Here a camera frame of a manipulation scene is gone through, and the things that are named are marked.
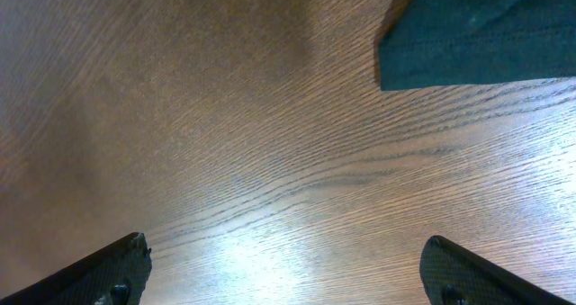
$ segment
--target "cloth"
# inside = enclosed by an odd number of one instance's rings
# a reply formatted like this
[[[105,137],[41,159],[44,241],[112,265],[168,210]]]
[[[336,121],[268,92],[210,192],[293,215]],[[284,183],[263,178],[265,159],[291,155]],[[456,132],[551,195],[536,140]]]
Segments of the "cloth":
[[[576,76],[576,0],[412,0],[378,55],[382,90]]]

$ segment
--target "brown wood tabletop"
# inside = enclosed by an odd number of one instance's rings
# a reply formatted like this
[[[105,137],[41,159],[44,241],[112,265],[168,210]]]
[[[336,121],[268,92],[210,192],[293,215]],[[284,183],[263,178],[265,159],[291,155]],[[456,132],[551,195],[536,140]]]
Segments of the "brown wood tabletop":
[[[142,231],[142,304],[427,304],[434,234],[576,301],[576,80],[381,92],[391,3],[0,0],[0,297]]]

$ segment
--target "wood grain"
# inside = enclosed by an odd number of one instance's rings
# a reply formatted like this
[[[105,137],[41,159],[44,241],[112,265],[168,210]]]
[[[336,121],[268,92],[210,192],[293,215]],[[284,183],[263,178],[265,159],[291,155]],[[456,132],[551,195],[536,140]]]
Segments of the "wood grain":
[[[382,93],[392,0],[0,0],[0,297],[143,231],[142,304],[426,304],[441,234],[576,301],[576,81]]]

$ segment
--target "dark green cloth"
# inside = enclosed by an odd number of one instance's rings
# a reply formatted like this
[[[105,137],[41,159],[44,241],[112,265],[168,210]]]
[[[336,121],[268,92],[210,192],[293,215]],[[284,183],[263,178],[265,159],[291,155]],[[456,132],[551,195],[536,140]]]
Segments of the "dark green cloth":
[[[378,53],[382,90],[576,76],[576,0],[412,0]]]

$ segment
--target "black object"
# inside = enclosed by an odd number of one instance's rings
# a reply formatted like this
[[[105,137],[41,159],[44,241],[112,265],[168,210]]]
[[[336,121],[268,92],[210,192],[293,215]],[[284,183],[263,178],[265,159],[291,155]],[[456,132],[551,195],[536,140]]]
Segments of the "black object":
[[[0,305],[137,305],[152,270],[151,250],[144,234],[129,234]]]
[[[382,90],[576,76],[576,0],[411,0],[379,43]]]
[[[570,305],[440,236],[426,243],[420,276],[432,305]]]

